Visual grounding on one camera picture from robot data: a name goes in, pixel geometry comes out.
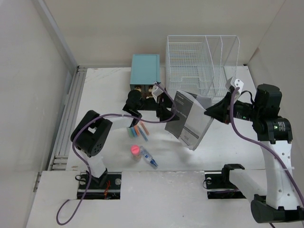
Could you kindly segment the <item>grey setup guide booklet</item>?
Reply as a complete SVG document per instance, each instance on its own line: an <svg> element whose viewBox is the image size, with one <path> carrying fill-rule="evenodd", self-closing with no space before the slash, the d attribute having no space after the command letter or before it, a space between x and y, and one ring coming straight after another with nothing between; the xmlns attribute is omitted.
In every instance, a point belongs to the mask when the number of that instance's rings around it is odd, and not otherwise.
<svg viewBox="0 0 304 228"><path fill-rule="evenodd" d="M212 117L204 114L211 107L212 99L177 90L174 102L179 120L166 123L165 130L175 136L182 146L194 151L213 122Z"/></svg>

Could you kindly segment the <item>clear glue pen blue cap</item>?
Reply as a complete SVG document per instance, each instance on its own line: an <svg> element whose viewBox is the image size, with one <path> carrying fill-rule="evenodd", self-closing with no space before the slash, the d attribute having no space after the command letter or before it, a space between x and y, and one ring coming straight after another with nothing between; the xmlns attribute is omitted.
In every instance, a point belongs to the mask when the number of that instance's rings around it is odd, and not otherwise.
<svg viewBox="0 0 304 228"><path fill-rule="evenodd" d="M142 155L142 157L145 158L145 160L154 168L158 167L157 162L155 161L155 159L152 157L152 155L143 147L140 146L140 153Z"/></svg>

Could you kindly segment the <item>pink cap bottle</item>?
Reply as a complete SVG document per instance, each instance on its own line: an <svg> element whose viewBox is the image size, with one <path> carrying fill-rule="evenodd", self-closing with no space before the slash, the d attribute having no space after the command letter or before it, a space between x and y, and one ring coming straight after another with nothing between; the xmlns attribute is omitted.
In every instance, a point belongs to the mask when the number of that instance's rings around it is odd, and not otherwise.
<svg viewBox="0 0 304 228"><path fill-rule="evenodd" d="M141 151L138 145L132 145L130 152L134 161L139 162L141 160Z"/></svg>

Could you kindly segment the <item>teal mini drawer chest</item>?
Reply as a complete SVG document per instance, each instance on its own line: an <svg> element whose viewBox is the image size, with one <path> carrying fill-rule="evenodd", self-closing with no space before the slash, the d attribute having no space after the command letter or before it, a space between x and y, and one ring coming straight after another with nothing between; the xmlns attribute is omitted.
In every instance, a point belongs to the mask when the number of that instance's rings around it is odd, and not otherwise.
<svg viewBox="0 0 304 228"><path fill-rule="evenodd" d="M160 82L160 55L133 54L130 88L137 89L144 98L152 96L154 82Z"/></svg>

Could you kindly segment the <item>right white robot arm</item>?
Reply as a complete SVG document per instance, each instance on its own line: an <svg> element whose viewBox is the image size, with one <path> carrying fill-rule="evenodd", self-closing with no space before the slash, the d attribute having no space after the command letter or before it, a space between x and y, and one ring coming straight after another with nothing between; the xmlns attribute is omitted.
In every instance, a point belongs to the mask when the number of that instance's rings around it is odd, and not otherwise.
<svg viewBox="0 0 304 228"><path fill-rule="evenodd" d="M229 199L231 193L242 194L257 223L301 222L304 197L292 176L292 127L279 115L282 93L274 85L261 84L250 103L238 100L242 94L240 83L230 85L225 97L205 114L225 124L234 124L235 119L252 123L257 134L253 144L260 146L264 157L267 188L261 188L243 165L226 164L205 174L208 196Z"/></svg>

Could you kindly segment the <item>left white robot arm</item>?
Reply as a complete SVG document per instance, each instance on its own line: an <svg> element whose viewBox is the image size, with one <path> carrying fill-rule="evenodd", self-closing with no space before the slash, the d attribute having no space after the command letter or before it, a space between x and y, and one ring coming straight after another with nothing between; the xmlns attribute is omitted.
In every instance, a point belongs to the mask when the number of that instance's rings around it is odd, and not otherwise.
<svg viewBox="0 0 304 228"><path fill-rule="evenodd" d="M145 99L139 90L131 90L122 114L100 115L89 110L70 136L75 155L87 166L86 175L82 176L86 179L85 186L99 189L106 184L107 168L92 157L103 149L111 130L130 129L139 122L160 124L177 120L176 104L164 91L156 99Z"/></svg>

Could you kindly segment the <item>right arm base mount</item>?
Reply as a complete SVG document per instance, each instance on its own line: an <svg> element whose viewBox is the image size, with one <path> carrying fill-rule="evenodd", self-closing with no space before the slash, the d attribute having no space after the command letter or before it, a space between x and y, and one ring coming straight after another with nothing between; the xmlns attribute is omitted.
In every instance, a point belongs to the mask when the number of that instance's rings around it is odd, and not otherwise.
<svg viewBox="0 0 304 228"><path fill-rule="evenodd" d="M225 182L220 172L206 172L203 187L209 200L243 199L240 190L230 182Z"/></svg>

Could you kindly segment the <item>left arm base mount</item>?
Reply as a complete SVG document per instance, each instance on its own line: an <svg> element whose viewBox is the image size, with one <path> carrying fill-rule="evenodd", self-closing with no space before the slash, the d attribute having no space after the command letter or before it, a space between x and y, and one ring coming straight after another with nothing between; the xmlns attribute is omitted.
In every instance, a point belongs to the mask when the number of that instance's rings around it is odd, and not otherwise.
<svg viewBox="0 0 304 228"><path fill-rule="evenodd" d="M78 181L77 199L81 199L88 184L88 172L75 176ZM92 177L88 190L84 196L86 200L119 200L121 196L121 172L104 172L100 178Z"/></svg>

